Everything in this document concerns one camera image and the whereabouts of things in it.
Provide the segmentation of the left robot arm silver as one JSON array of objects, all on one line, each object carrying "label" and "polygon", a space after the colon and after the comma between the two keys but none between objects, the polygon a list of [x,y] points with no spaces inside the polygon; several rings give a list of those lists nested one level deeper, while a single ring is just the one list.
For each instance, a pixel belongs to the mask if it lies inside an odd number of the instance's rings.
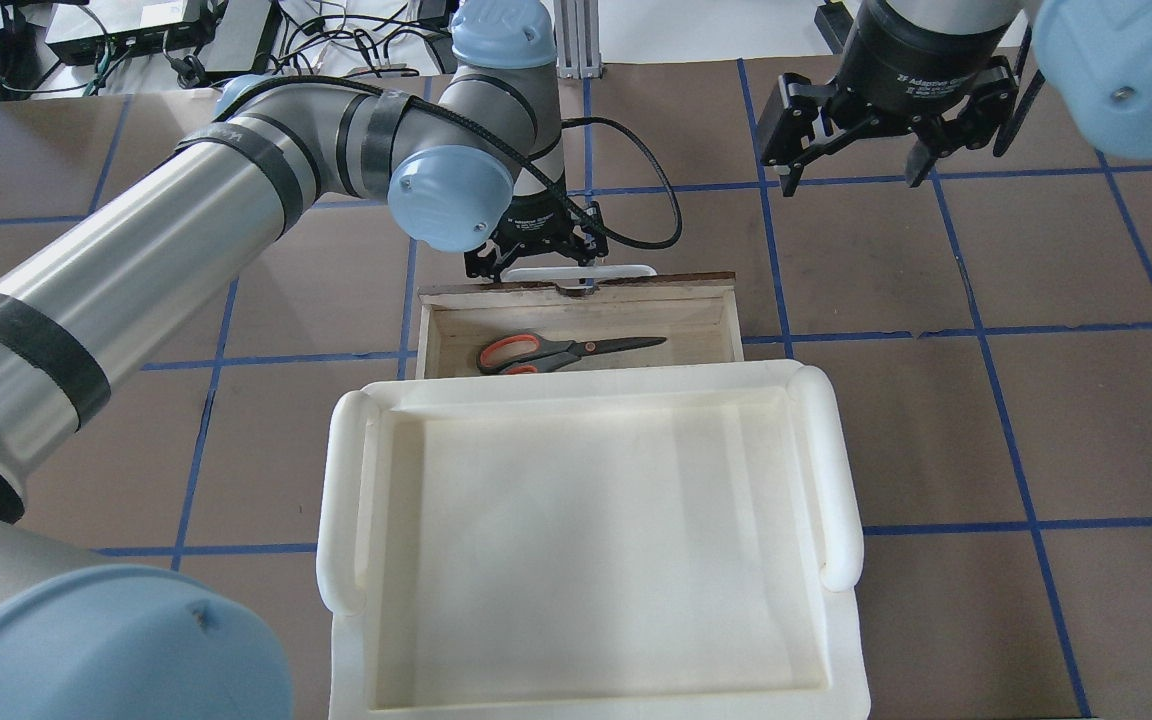
[{"label": "left robot arm silver", "polygon": [[179,571],[18,526],[26,477],[324,194],[444,252],[561,185],[539,1],[465,1],[439,101],[323,76],[234,81],[159,167],[0,278],[0,719],[289,719],[259,615]]}]

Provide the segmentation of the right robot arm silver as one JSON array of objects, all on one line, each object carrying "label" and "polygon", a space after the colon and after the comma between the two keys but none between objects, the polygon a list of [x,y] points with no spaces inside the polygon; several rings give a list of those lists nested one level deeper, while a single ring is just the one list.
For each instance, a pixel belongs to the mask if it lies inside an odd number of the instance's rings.
[{"label": "right robot arm silver", "polygon": [[814,160],[910,135],[916,187],[960,150],[1005,156],[1048,86],[1096,149],[1152,159],[1152,1],[864,1],[835,77],[776,79],[756,154],[791,196]]}]

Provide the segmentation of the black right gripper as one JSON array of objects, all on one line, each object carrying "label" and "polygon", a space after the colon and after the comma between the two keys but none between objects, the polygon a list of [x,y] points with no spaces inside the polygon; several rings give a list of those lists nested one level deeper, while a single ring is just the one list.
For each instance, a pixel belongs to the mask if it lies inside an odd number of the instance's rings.
[{"label": "black right gripper", "polygon": [[840,65],[823,85],[778,77],[756,122],[756,156],[797,192],[806,165],[858,141],[915,137],[905,187],[920,187],[941,158],[991,147],[1005,156],[1026,114],[1018,71],[998,45],[1018,1],[863,1],[849,15],[823,3]]}]

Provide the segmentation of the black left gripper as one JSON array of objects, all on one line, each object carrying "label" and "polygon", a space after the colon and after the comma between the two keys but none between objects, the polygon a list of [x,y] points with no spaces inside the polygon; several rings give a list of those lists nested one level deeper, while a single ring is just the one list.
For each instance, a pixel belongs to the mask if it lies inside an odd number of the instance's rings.
[{"label": "black left gripper", "polygon": [[499,282],[520,259],[558,253],[579,266],[590,266],[608,252],[608,238],[600,233],[581,232],[571,211],[561,202],[548,195],[516,196],[488,242],[463,255],[463,268],[468,278]]}]

